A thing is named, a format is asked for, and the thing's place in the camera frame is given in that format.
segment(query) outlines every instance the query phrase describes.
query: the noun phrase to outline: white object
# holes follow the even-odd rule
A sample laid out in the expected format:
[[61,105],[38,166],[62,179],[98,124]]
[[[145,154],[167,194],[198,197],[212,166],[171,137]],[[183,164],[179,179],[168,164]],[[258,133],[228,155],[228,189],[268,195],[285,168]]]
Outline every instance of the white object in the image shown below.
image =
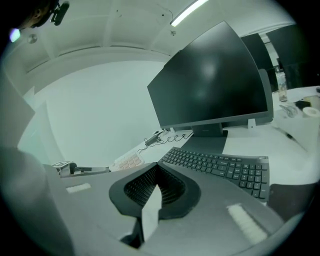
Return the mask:
[[146,242],[156,231],[159,224],[159,210],[162,208],[162,194],[158,185],[141,211],[143,238]]
[[176,17],[172,22],[171,26],[176,27],[180,22],[183,21],[189,14],[191,14],[195,9],[202,6],[208,0],[198,0],[185,9],[178,17]]
[[252,245],[256,245],[268,238],[267,233],[258,226],[241,205],[234,204],[227,209],[234,222]]
[[248,129],[250,131],[254,130],[256,128],[256,120],[255,119],[249,119],[248,120]]
[[67,187],[66,191],[68,191],[69,194],[71,194],[71,193],[79,192],[79,191],[82,191],[82,190],[87,190],[87,189],[90,189],[90,188],[91,188],[91,185],[89,183],[84,183],[84,184],[81,184],[81,185]]
[[320,118],[320,111],[313,107],[305,107],[303,110],[304,118]]
[[110,171],[120,171],[143,165],[145,163],[142,156],[135,150],[131,150],[125,155],[119,157],[109,166]]

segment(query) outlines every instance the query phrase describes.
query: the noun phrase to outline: ceiling light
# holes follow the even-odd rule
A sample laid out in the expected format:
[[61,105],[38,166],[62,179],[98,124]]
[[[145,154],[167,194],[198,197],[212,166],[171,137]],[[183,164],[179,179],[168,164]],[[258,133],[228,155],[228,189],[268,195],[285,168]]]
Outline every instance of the ceiling light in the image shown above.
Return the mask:
[[185,17],[187,17],[190,13],[192,13],[195,9],[202,6],[208,0],[197,0],[193,4],[191,4],[187,9],[185,9],[182,13],[180,13],[170,24],[175,27],[180,22],[183,21]]
[[20,31],[19,31],[19,29],[16,29],[16,28],[12,29],[12,30],[10,31],[9,37],[10,37],[10,41],[11,41],[12,43],[15,42],[15,41],[17,41],[18,38],[20,37]]

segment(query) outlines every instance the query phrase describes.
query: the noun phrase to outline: bottle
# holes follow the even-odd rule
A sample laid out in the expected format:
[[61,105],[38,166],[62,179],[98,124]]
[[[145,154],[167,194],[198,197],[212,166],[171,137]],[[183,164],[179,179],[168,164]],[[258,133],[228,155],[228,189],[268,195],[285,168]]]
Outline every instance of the bottle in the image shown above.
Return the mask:
[[287,98],[287,81],[286,75],[284,72],[279,72],[279,68],[276,67],[276,80],[278,82],[278,90],[279,90],[279,101],[286,102]]

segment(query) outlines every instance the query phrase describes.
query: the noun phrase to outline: black keyboard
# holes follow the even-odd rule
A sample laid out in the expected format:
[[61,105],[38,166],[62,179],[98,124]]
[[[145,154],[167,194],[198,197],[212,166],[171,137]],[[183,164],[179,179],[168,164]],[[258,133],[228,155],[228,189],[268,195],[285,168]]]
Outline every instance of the black keyboard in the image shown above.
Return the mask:
[[261,202],[269,199],[267,156],[210,154],[173,147],[159,162],[165,162],[229,180]]

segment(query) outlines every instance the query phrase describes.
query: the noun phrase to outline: monitor screen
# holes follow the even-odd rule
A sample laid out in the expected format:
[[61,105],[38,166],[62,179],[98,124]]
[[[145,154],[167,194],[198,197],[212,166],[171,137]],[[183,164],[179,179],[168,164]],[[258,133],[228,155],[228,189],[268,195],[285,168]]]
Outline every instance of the monitor screen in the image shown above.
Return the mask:
[[148,91],[163,128],[263,117],[268,111],[257,66],[225,22],[169,60]]

